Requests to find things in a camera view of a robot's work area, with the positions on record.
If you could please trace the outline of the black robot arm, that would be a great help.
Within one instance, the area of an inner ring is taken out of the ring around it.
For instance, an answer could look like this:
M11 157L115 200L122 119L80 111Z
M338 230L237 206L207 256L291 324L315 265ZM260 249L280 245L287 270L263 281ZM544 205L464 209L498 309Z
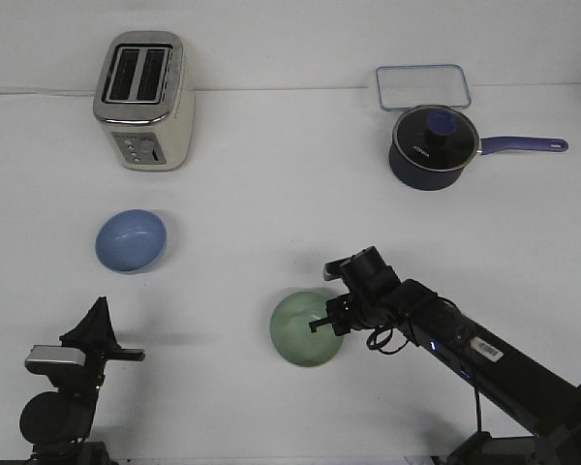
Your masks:
M33 346L24 361L28 372L47 377L54 387L29 400L20 415L20 433L33 446L27 462L113 464L105 443L87 440L106 364L111 360L140 362L145 352L119 345L104 296L59 341L58 345Z
M367 345L380 351L382 332L399 330L529 431L494 438L477 430L447 464L581 464L581 384L574 386L465 316L423 284L398 278L375 247L326 263L325 280L348 288L326 303L324 318L338 336L368 329Z

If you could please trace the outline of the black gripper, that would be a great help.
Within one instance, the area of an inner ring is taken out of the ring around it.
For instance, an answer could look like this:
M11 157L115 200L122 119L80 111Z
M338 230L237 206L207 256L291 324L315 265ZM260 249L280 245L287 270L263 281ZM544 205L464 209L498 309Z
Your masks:
M354 257L352 279L344 282L348 289L326 302L327 316L309 323L312 333L330 326L337 336L352 330L395 328L400 317L386 298L402 284L393 268L387 265L375 246L361 250Z
M100 296L84 318L59 337L64 347L80 347L85 353L83 388L100 388L109 361L144 361L144 349L125 349L118 343L112 326L107 298Z

